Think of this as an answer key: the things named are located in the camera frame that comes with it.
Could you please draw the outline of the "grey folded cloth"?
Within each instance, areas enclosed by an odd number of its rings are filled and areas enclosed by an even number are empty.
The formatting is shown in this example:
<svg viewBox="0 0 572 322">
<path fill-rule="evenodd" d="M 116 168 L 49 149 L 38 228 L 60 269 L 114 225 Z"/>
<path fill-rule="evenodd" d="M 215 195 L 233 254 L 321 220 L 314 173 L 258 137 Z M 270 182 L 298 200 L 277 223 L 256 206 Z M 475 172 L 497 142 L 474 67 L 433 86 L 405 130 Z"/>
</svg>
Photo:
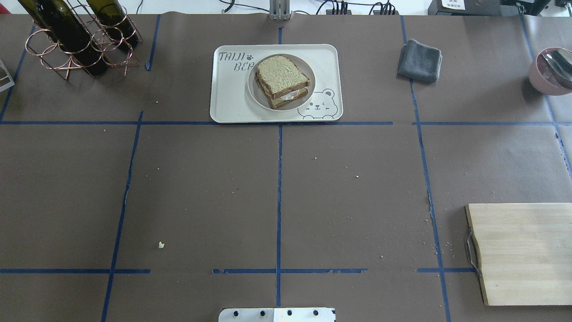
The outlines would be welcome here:
<svg viewBox="0 0 572 322">
<path fill-rule="evenodd" d="M 441 75 L 442 59 L 440 49 L 411 38 L 400 52 L 397 74 L 415 81 L 435 83 Z"/>
</svg>

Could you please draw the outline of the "aluminium frame post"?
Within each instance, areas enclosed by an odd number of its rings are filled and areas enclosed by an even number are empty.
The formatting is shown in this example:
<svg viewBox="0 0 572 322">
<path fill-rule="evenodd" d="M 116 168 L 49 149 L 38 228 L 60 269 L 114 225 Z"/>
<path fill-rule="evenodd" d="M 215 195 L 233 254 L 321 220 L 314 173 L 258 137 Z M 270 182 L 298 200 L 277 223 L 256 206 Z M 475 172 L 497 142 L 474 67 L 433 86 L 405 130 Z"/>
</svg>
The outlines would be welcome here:
<svg viewBox="0 0 572 322">
<path fill-rule="evenodd" d="M 287 21 L 291 18 L 290 0 L 270 0 L 269 19 L 272 21 Z"/>
</svg>

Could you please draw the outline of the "white round plate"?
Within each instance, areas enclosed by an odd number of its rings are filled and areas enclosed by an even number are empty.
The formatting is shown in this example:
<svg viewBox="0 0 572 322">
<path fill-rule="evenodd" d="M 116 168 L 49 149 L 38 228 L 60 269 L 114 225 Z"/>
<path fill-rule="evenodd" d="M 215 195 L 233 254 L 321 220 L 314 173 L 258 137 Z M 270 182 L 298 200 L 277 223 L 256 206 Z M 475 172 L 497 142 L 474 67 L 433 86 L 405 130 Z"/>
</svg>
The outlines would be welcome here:
<svg viewBox="0 0 572 322">
<path fill-rule="evenodd" d="M 316 86 L 309 63 L 292 54 L 264 57 L 250 71 L 246 90 L 262 108 L 289 111 L 308 101 Z"/>
</svg>

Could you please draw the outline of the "dark wine bottle far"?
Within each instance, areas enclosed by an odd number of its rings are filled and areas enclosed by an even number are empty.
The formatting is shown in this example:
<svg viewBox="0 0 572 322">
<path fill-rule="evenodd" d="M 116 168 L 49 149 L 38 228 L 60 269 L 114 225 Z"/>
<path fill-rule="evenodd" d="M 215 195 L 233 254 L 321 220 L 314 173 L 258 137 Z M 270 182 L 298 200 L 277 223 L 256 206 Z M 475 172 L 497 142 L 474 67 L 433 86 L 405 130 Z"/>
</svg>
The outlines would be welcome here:
<svg viewBox="0 0 572 322">
<path fill-rule="evenodd" d="M 109 38 L 120 43 L 121 50 L 137 47 L 139 37 L 118 0 L 88 0 L 87 3 L 100 24 L 106 27 Z"/>
</svg>

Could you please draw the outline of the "bread slice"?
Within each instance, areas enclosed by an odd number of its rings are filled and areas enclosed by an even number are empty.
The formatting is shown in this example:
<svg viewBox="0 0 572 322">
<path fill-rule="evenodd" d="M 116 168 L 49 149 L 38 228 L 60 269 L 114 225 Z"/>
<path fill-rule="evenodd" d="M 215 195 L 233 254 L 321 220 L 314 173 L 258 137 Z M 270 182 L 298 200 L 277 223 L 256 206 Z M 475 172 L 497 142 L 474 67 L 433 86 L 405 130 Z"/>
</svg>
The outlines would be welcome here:
<svg viewBox="0 0 572 322">
<path fill-rule="evenodd" d="M 299 99 L 304 98 L 305 96 L 307 96 L 307 94 L 308 94 L 307 88 L 306 88 L 306 89 L 303 89 L 302 92 L 300 92 L 300 97 L 299 97 L 298 99 L 296 99 L 296 100 L 299 100 Z M 296 100 L 288 100 L 288 101 L 285 101 L 285 100 L 280 100 L 280 99 L 277 99 L 277 98 L 275 99 L 275 98 L 271 98 L 271 96 L 270 96 L 270 95 L 267 95 L 267 94 L 266 94 L 266 98 L 267 98 L 267 100 L 268 100 L 268 103 L 269 103 L 270 108 L 272 108 L 273 110 L 278 110 L 278 109 L 280 109 L 280 108 L 286 106 L 287 104 L 290 104 L 290 103 L 296 101 Z"/>
<path fill-rule="evenodd" d="M 283 55 L 274 55 L 260 61 L 255 78 L 262 90 L 275 99 L 310 85 L 308 76 L 294 61 Z"/>
</svg>

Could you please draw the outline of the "wooden cutting board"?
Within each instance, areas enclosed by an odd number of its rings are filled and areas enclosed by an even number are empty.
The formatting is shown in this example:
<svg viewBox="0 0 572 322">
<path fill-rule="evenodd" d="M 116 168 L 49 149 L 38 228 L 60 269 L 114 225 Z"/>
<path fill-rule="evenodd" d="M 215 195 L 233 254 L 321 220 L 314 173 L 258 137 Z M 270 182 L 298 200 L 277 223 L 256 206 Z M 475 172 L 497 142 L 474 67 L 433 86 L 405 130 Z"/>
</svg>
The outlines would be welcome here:
<svg viewBox="0 0 572 322">
<path fill-rule="evenodd" d="M 467 255 L 488 306 L 572 303 L 570 203 L 471 203 Z"/>
</svg>

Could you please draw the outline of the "fried egg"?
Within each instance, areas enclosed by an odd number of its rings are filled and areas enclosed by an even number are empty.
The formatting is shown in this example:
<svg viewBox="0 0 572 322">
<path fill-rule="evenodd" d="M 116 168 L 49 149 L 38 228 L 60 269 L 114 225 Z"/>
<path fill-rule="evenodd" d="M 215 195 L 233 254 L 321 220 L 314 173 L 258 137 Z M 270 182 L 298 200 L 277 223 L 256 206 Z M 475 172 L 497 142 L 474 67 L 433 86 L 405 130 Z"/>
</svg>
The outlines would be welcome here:
<svg viewBox="0 0 572 322">
<path fill-rule="evenodd" d="M 278 99 L 280 100 L 296 100 L 300 97 L 300 92 L 302 92 L 303 89 L 306 88 L 302 88 L 302 89 L 298 89 L 298 90 L 293 90 L 292 92 L 288 93 L 288 94 L 284 94 L 281 97 L 278 97 Z"/>
</svg>

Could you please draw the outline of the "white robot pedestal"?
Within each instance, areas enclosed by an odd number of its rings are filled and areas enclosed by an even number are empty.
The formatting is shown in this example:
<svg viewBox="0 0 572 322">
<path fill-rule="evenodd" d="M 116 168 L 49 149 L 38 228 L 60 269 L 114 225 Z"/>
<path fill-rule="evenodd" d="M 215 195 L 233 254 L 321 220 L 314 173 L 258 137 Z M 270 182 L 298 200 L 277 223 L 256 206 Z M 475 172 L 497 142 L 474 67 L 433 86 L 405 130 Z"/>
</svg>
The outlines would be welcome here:
<svg viewBox="0 0 572 322">
<path fill-rule="evenodd" d="M 227 308 L 219 322 L 335 322 L 336 312 L 327 307 Z"/>
</svg>

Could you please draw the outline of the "pink bowl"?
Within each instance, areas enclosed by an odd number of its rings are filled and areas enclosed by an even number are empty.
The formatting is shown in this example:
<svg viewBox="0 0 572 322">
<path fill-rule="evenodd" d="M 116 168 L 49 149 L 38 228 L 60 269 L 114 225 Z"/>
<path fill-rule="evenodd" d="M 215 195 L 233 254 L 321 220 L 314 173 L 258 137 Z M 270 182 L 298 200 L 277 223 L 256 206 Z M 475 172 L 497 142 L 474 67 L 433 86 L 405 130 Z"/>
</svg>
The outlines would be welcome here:
<svg viewBox="0 0 572 322">
<path fill-rule="evenodd" d="M 529 68 L 528 78 L 531 85 L 543 94 L 561 96 L 571 93 L 572 90 L 560 86 L 551 76 L 549 67 L 542 57 L 543 53 L 550 52 L 560 47 L 547 48 L 539 53 L 532 61 Z"/>
</svg>

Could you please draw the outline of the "metal scoop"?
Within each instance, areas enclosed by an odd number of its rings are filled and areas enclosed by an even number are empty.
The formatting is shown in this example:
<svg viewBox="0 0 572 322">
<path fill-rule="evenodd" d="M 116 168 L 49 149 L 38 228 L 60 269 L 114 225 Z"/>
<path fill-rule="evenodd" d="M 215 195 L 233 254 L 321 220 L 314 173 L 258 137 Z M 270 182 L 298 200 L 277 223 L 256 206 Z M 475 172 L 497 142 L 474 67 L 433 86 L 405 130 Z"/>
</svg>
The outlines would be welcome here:
<svg viewBox="0 0 572 322">
<path fill-rule="evenodd" d="M 566 49 L 556 49 L 542 54 L 551 77 L 562 87 L 572 89 L 572 53 Z"/>
</svg>

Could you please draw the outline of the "dark wine bottle near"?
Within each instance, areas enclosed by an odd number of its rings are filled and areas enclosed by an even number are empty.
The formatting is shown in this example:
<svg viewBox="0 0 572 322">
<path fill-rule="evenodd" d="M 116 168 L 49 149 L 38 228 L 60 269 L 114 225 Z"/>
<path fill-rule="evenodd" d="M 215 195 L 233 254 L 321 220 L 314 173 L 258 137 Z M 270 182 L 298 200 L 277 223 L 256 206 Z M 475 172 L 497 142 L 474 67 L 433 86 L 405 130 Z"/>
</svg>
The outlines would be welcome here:
<svg viewBox="0 0 572 322">
<path fill-rule="evenodd" d="M 108 66 L 102 52 L 92 40 L 86 27 L 76 18 L 64 0 L 19 0 L 21 6 L 33 17 L 38 26 L 47 29 L 60 47 L 70 53 L 76 63 L 90 75 L 105 73 Z"/>
</svg>

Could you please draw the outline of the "cream bear tray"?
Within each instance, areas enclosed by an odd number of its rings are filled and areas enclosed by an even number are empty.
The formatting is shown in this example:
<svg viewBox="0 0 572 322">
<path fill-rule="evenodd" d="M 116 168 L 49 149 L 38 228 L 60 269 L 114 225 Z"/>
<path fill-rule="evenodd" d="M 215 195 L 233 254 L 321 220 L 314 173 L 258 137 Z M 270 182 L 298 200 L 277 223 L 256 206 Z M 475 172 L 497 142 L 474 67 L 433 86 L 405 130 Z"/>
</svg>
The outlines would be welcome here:
<svg viewBox="0 0 572 322">
<path fill-rule="evenodd" d="M 343 113 L 333 45 L 225 45 L 213 54 L 209 114 L 217 123 L 330 122 Z"/>
</svg>

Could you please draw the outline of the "black desktop box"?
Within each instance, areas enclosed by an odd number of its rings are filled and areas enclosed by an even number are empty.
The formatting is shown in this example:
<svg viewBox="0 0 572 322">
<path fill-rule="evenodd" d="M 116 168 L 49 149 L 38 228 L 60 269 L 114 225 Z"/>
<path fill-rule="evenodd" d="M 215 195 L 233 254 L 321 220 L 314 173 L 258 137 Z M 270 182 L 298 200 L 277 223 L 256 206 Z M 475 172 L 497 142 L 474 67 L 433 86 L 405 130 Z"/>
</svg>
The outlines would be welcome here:
<svg viewBox="0 0 572 322">
<path fill-rule="evenodd" d="M 537 16 L 549 0 L 432 0 L 429 16 Z"/>
</svg>

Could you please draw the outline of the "dark wine bottle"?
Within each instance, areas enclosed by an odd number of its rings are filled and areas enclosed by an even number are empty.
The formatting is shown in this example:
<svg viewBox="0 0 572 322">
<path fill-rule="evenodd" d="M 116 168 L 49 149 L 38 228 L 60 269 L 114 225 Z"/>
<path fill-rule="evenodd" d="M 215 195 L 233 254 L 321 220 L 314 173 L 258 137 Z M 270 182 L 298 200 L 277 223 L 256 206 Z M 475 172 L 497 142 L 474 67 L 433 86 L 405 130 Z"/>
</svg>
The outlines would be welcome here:
<svg viewBox="0 0 572 322">
<path fill-rule="evenodd" d="M 118 0 L 88 0 L 87 3 L 100 24 L 106 27 L 109 38 L 120 43 L 121 50 L 137 47 L 139 37 Z"/>
<path fill-rule="evenodd" d="M 76 63 L 90 75 L 105 73 L 108 66 L 102 52 L 92 40 L 86 27 L 76 18 L 64 0 L 19 0 L 21 6 L 33 17 L 38 26 L 47 29 L 60 47 L 70 53 Z"/>
</svg>

